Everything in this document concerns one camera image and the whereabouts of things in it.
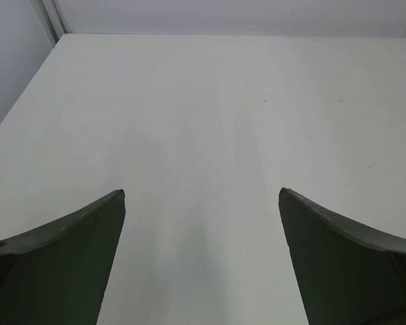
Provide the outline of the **aluminium frame post left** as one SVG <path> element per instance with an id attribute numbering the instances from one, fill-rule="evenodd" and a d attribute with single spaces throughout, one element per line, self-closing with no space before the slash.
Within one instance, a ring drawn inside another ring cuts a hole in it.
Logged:
<path id="1" fill-rule="evenodd" d="M 56 0 L 40 0 L 39 3 L 48 33 L 55 45 L 67 33 L 59 3 Z"/>

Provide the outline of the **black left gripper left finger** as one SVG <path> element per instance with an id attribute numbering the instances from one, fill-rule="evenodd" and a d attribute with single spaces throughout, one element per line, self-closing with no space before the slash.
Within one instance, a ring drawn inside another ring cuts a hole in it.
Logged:
<path id="1" fill-rule="evenodd" d="M 125 221 L 125 192 L 0 240 L 0 324 L 96 324 Z"/>

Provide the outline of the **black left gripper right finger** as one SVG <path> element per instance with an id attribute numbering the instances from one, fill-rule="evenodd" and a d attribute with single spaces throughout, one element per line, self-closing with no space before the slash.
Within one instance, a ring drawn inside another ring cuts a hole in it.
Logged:
<path id="1" fill-rule="evenodd" d="M 310 324 L 406 324 L 406 239 L 282 188 L 279 211 Z"/>

